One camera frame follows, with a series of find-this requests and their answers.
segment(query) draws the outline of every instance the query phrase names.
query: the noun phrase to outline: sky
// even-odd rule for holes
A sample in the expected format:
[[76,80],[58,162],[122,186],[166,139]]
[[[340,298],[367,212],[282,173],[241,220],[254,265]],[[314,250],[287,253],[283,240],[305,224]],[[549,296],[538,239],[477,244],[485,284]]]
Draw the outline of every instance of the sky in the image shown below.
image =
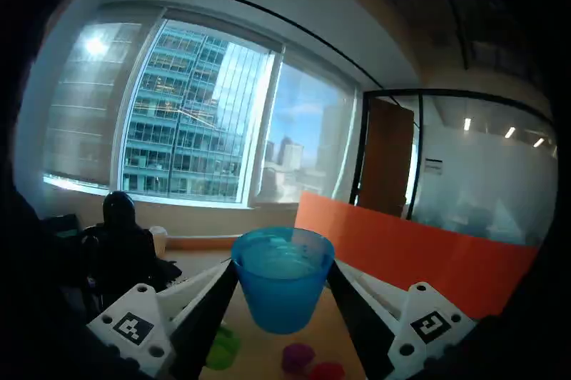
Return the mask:
[[288,136],[303,145],[303,165],[314,166],[323,110],[339,101],[339,94],[332,86],[283,64],[268,135],[268,140],[276,146],[274,157],[282,139]]

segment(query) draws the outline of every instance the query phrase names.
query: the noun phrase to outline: glass wall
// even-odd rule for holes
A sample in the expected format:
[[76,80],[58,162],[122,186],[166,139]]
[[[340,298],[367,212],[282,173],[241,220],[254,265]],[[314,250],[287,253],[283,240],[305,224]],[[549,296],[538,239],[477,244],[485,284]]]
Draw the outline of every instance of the glass wall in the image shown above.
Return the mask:
[[423,95],[413,221],[514,244],[539,244],[555,209],[555,134],[511,106]]

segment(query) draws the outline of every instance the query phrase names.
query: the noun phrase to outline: black frame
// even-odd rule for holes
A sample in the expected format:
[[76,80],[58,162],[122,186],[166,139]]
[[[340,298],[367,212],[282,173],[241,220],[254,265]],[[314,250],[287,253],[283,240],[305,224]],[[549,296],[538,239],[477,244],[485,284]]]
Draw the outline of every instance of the black frame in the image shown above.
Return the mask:
[[410,205],[408,207],[408,212],[406,215],[407,220],[412,219],[413,210],[416,201],[416,194],[418,190],[418,179],[420,178],[420,168],[422,166],[423,158],[423,127],[424,127],[424,103],[423,96],[441,96],[441,97],[460,97],[463,99],[476,99],[483,101],[490,101],[497,104],[502,104],[505,106],[511,106],[513,108],[519,109],[521,111],[527,112],[534,117],[544,121],[551,127],[555,128],[555,125],[551,119],[549,119],[542,112],[531,106],[524,104],[520,101],[513,99],[506,99],[505,97],[496,96],[494,94],[480,93],[477,91],[468,90],[452,90],[452,89],[386,89],[386,90],[375,90],[366,91],[363,93],[363,114],[361,117],[361,128],[359,135],[359,147],[357,150],[357,161],[355,163],[355,174],[353,176],[353,185],[351,186],[351,195],[349,199],[350,204],[355,204],[357,195],[359,194],[359,182],[361,174],[363,172],[363,164],[365,162],[365,146],[367,144],[367,129],[369,122],[369,110],[370,110],[370,99],[375,97],[388,97],[389,99],[398,98],[399,96],[411,96],[418,95],[418,113],[419,113],[419,124],[418,124],[418,160],[416,164],[415,180],[413,183],[413,194],[410,197]]

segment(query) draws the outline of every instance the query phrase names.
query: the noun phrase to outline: ceiling light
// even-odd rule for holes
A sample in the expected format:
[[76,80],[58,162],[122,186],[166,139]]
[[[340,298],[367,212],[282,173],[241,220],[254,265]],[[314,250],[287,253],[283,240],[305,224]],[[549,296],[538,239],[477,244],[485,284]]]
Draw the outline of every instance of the ceiling light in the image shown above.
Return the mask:
[[510,136],[512,136],[513,132],[515,131],[515,127],[510,127],[510,129],[507,131],[507,133],[505,134],[505,138],[509,139]]
[[101,42],[100,38],[91,38],[85,42],[85,49],[92,56],[100,56],[107,52],[107,45]]

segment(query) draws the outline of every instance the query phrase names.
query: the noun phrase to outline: ceiling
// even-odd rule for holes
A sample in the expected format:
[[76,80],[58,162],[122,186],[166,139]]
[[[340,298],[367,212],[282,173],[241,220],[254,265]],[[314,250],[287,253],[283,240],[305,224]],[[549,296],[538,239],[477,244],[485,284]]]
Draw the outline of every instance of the ceiling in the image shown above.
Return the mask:
[[533,145],[543,138],[542,149],[555,148],[555,132],[551,125],[526,111],[478,99],[430,97],[447,127],[464,129],[465,119],[469,118],[472,120],[470,131],[505,136],[510,127],[515,127],[511,139]]
[[[541,85],[525,32],[501,0],[453,0],[453,5],[450,0],[391,1],[413,31],[433,40],[433,47],[448,47],[461,38],[469,65],[492,67]],[[460,54],[458,61],[463,62]]]

